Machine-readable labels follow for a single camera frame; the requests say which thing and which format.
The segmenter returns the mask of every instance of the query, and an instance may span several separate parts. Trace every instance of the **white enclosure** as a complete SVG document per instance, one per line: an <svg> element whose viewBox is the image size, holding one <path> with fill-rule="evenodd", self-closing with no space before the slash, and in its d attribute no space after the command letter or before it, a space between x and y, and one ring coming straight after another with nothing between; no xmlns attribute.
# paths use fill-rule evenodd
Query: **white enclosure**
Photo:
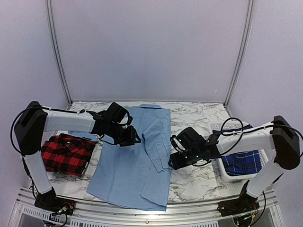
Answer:
<svg viewBox="0 0 303 227"><path fill-rule="evenodd" d="M9 130L32 100L218 102L303 132L302 12L302 0L2 1L1 223L28 183ZM302 225L302 176L300 164L274 186L286 227Z"/></svg>
<svg viewBox="0 0 303 227"><path fill-rule="evenodd" d="M247 0L53 1L73 100L223 102Z"/></svg>

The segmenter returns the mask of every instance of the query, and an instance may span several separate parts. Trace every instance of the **red plaid shirt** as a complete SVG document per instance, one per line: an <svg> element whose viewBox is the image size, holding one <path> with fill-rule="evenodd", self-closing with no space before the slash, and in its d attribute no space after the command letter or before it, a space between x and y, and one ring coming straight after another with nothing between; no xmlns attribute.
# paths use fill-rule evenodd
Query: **red plaid shirt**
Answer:
<svg viewBox="0 0 303 227"><path fill-rule="evenodd" d="M96 142L60 134L52 136L41 148L47 171L82 176Z"/></svg>

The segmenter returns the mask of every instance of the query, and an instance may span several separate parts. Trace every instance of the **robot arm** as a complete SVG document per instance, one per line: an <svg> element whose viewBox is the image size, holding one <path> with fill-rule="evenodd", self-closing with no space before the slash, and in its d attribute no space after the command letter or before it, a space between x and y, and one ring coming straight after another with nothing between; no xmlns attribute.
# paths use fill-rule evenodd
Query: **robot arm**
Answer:
<svg viewBox="0 0 303 227"><path fill-rule="evenodd" d="M121 124L124 117L127 122ZM129 112L112 103L106 111L65 111L43 107L38 102L31 102L16 122L14 132L18 141L27 174L34 182L39 194L35 206L53 210L62 209L64 203L74 201L56 197L46 174L41 157L41 141L44 131L82 131L99 136L107 135L114 139L114 145L131 146L141 140L133 126Z"/></svg>
<svg viewBox="0 0 303 227"><path fill-rule="evenodd" d="M207 140L188 127L178 136L172 136L171 142L178 151L170 155L169 165L174 169L189 166L199 160L221 158L225 154L257 149L276 150L276 156L267 162L253 179L245 183L238 199L219 203L218 210L222 216L254 210L254 207L259 208L258 196L285 171L300 164L299 137L282 116L276 116L272 122L260 127L241 132L212 134Z"/></svg>

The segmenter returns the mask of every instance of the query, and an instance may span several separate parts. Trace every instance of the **plastic basket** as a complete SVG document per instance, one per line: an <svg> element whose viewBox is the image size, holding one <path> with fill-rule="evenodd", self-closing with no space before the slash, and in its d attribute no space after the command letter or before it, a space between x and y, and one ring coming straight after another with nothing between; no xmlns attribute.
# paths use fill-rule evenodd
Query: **plastic basket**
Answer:
<svg viewBox="0 0 303 227"><path fill-rule="evenodd" d="M212 133L213 130L220 131L221 127L223 125L223 121L219 122L209 122L208 127L210 132ZM238 129L241 128L241 124L238 121L229 121L224 125L223 129ZM262 167L268 162L268 157L265 153L265 150L260 149L259 150L259 155L260 155L260 161L262 164ZM220 168L220 174L221 174L221 179L224 182L231 182L231 181L241 181L241 180L247 180L253 178L256 174L248 174L248 175L242 175L242 176L229 176L224 168L223 161L221 158L217 159L218 166Z"/></svg>

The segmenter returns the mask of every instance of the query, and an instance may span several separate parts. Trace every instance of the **marble table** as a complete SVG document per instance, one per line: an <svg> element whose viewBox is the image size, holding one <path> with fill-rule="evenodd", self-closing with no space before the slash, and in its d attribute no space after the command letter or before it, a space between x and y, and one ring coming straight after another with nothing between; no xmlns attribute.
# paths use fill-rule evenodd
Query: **marble table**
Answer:
<svg viewBox="0 0 303 227"><path fill-rule="evenodd" d="M210 134L208 123L224 121L229 117L224 106L218 103L190 103L190 102L118 102L122 106L139 106L141 104L156 104L171 111L171 134L178 134L184 128L191 126L199 134L207 137ZM77 102L71 110L91 110L99 112L109 107L109 102ZM48 172L49 179L56 193L84 200L99 199L86 193L86 189L97 167L102 144L97 144L85 174L79 178L60 173ZM188 166L173 170L169 187L169 203L192 202L240 193L244 181L225 183L220 179L216 161L203 167Z"/></svg>

